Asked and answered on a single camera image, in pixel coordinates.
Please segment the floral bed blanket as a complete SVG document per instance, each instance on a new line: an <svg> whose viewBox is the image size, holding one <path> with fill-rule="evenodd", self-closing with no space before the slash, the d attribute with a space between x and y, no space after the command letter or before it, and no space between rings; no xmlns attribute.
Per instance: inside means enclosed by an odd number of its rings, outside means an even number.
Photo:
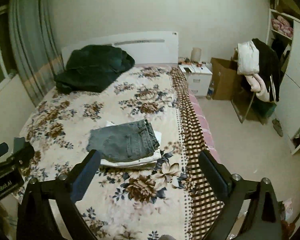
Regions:
<svg viewBox="0 0 300 240"><path fill-rule="evenodd" d="M223 203L198 164L209 149L178 67L133 67L101 93L52 89L20 133L35 150L23 178L53 180L92 149L106 158L142 157L147 125L161 134L158 160L99 167L77 208L98 239L202 239Z"/></svg>

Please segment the white cylindrical lamp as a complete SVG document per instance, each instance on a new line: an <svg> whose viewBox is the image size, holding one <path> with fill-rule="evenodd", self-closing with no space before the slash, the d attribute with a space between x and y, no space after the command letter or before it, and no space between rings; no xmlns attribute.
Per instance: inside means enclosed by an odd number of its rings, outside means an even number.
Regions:
<svg viewBox="0 0 300 240"><path fill-rule="evenodd" d="M201 55L202 55L202 50L200 48L193 47L191 51L190 59L191 61L199 62L201 59Z"/></svg>

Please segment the white bed headboard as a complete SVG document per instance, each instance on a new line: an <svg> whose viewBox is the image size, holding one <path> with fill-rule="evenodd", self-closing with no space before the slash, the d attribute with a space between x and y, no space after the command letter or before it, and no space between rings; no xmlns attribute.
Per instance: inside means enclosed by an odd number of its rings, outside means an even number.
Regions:
<svg viewBox="0 0 300 240"><path fill-rule="evenodd" d="M175 31L145 31L90 38L63 47L63 63L67 63L72 51L91 44L121 48L136 64L178 63L179 36Z"/></svg>

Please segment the pink mattress sheet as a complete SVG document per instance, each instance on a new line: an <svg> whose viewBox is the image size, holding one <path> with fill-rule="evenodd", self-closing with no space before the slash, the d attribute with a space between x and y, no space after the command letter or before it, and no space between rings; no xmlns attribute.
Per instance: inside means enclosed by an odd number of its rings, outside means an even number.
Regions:
<svg viewBox="0 0 300 240"><path fill-rule="evenodd" d="M199 120L202 132L203 132L203 136L204 136L204 140L207 144L207 147L211 153L211 155L214 157L214 159L218 162L221 163L220 158L219 158L219 154L215 148L215 143L213 141L213 137L209 128L209 124L207 122L207 119L205 117L205 115L203 114L203 111L199 105L199 102L197 100L197 98L193 95L193 94L189 94L189 98L190 101L192 103L192 106L194 107L194 112Z"/></svg>

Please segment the brown cardboard box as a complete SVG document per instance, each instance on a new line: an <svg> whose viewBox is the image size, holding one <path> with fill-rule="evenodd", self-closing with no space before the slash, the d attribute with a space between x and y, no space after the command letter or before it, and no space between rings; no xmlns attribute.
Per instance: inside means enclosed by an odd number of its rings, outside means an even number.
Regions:
<svg viewBox="0 0 300 240"><path fill-rule="evenodd" d="M240 76L237 74L237 62L212 58L213 100L230 101L238 90Z"/></svg>

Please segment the white wardrobe shelf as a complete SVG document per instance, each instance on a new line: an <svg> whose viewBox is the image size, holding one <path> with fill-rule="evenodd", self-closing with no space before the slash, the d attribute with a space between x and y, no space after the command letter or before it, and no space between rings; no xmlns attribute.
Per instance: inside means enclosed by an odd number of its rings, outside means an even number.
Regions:
<svg viewBox="0 0 300 240"><path fill-rule="evenodd" d="M271 19L279 15L292 26L292 38L273 29ZM266 43L278 53L281 63L280 100L275 114L291 154L296 154L300 150L300 15L282 0L270 0Z"/></svg>

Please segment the clothes rack with garments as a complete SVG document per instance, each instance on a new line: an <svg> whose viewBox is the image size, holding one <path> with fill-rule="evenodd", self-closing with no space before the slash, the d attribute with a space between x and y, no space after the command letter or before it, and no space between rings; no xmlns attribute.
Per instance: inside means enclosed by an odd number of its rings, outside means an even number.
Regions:
<svg viewBox="0 0 300 240"><path fill-rule="evenodd" d="M239 88L231 104L243 123L250 111L264 124L280 99L281 64L277 53L258 38L239 43L232 62L237 63Z"/></svg>

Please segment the pink folded bedding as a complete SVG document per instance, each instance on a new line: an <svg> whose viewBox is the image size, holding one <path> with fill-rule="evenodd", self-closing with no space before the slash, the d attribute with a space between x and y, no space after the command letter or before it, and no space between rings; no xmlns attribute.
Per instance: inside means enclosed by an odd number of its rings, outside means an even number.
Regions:
<svg viewBox="0 0 300 240"><path fill-rule="evenodd" d="M285 35L286 37L293 37L293 28L290 23L283 18L281 15L277 16L277 18L271 19L272 27L278 33Z"/></svg>

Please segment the white bedside nightstand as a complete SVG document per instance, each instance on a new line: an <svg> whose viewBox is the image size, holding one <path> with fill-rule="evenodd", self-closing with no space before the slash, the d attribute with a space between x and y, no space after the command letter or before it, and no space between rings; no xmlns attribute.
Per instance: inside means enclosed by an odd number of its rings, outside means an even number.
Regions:
<svg viewBox="0 0 300 240"><path fill-rule="evenodd" d="M206 97L212 79L212 72L204 65L179 64L194 96Z"/></svg>

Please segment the dark green blanket pile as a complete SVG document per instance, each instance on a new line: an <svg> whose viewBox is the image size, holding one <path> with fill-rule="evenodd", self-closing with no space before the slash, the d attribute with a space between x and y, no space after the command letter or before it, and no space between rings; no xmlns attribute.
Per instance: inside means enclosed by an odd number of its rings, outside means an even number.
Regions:
<svg viewBox="0 0 300 240"><path fill-rule="evenodd" d="M88 45L71 53L65 71L55 76L56 89L63 94L100 93L134 65L135 60L121 48Z"/></svg>

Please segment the striped grey curtain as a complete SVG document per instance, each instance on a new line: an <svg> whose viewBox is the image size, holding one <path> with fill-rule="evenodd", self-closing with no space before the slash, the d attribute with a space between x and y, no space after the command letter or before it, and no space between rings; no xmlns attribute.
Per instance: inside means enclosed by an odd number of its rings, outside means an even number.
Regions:
<svg viewBox="0 0 300 240"><path fill-rule="evenodd" d="M38 105L64 70L51 0L10 0L8 27L18 74L32 103Z"/></svg>

